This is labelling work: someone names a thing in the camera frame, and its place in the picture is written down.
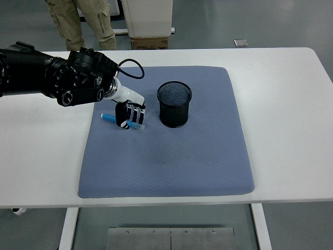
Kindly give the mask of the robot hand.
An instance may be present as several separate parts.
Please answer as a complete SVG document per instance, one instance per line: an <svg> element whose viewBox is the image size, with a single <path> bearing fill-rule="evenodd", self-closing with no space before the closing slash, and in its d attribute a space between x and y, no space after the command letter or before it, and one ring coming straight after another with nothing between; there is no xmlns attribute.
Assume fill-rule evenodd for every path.
<svg viewBox="0 0 333 250"><path fill-rule="evenodd" d="M137 92L122 86L117 77L113 78L110 98L115 101L115 120L118 127L144 129L145 99Z"/></svg>

